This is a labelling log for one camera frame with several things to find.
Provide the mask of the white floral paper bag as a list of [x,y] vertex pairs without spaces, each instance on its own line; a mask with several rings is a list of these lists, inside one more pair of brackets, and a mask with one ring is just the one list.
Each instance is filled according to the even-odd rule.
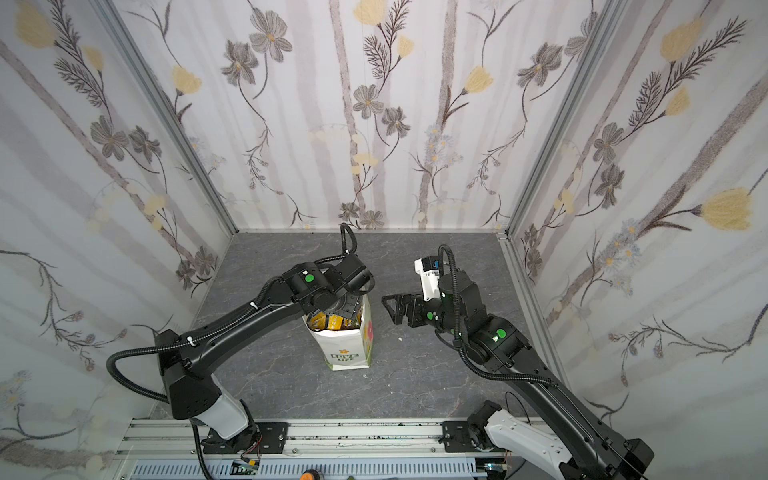
[[306,321],[318,312],[303,316],[303,321],[321,349],[328,368],[332,371],[369,368],[372,363],[374,331],[368,296],[362,296],[362,324],[357,330],[312,331]]

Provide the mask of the large yellow snack bag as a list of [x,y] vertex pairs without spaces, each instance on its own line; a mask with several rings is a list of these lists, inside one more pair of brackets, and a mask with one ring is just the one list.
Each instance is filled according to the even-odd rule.
[[318,312],[306,321],[307,327],[315,332],[320,331],[347,331],[357,330],[362,324],[362,313],[356,312],[352,316],[343,316],[338,313],[327,314]]

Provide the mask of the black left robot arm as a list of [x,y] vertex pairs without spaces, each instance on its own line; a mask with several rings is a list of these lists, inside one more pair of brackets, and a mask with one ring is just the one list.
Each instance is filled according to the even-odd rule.
[[[107,372],[124,388],[168,404],[177,420],[205,425],[225,441],[242,437],[253,428],[253,417],[221,386],[216,370],[289,321],[319,314],[353,318],[363,296],[375,284],[356,254],[352,227],[341,224],[340,234],[341,253],[299,263],[270,278],[254,299],[198,329],[183,334],[167,330],[151,347],[112,354],[106,361]],[[119,361],[142,356],[157,358],[162,391],[142,387],[119,370]]]

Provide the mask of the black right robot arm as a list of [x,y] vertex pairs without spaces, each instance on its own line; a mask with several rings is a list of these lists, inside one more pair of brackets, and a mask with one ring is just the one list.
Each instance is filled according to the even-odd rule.
[[590,411],[507,319],[487,310],[478,285],[458,268],[447,245],[414,263],[422,290],[382,304],[392,321],[430,326],[475,375],[509,385],[547,425],[540,430],[487,401],[467,419],[478,450],[504,449],[554,479],[643,479],[654,458]]

